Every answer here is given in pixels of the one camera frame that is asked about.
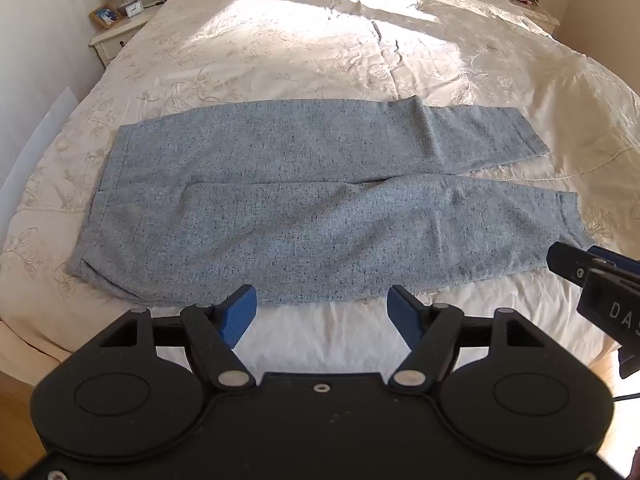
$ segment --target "black cable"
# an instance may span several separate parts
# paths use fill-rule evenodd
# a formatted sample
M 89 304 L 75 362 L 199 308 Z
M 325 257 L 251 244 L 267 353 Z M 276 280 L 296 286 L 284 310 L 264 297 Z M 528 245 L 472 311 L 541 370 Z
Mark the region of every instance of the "black cable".
M 640 394 L 622 395 L 619 397 L 613 397 L 613 402 L 619 402 L 620 400 L 640 399 Z

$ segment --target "clock face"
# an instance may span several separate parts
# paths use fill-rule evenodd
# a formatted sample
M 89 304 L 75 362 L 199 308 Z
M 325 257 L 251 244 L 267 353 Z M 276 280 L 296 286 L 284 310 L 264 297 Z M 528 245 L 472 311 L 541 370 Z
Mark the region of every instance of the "clock face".
M 136 14 L 142 12 L 144 9 L 142 8 L 141 2 L 135 2 L 134 4 L 127 6 L 125 10 L 127 11 L 127 16 L 131 18 L 132 16 L 135 16 Z

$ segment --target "bed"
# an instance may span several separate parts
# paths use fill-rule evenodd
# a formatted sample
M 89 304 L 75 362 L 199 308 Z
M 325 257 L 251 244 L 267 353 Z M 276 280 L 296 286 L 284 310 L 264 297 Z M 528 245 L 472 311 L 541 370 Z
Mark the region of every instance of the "bed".
M 473 176 L 577 191 L 591 237 L 640 257 L 638 97 L 505 0 L 169 0 L 110 64 L 24 189 L 0 257 L 0 368 L 36 383 L 132 307 L 65 272 L 121 124 L 231 102 L 414 94 L 433 106 L 519 108 L 550 153 Z M 418 297 L 473 316 L 515 308 L 585 364 L 612 348 L 577 315 L 579 289 L 545 269 Z M 262 306 L 236 351 L 258 377 L 388 375 L 408 348 L 385 299 L 374 298 Z M 176 352 L 159 349 L 178 360 Z

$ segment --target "gray pants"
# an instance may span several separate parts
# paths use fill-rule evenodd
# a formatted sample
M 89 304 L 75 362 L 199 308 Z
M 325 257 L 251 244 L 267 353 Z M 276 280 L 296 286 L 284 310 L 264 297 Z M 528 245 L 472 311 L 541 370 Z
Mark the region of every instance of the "gray pants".
M 515 108 L 255 102 L 123 126 L 72 274 L 143 304 L 427 290 L 590 245 L 577 196 L 456 176 L 548 149 Z

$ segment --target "nightstand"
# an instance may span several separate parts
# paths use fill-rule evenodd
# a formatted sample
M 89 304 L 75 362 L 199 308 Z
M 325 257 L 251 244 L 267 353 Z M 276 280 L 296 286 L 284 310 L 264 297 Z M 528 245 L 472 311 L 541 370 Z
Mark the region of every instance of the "nightstand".
M 560 26 L 560 22 L 540 6 L 521 4 L 517 0 L 509 1 L 513 5 L 520 7 L 527 18 L 551 35 L 553 35 L 556 28 Z
M 109 30 L 105 30 L 92 38 L 89 46 L 94 47 L 105 68 L 115 59 L 122 48 L 129 43 L 129 40 L 136 35 L 137 31 L 156 15 L 159 8 L 159 6 L 149 7 L 137 16 L 125 18 L 113 25 Z

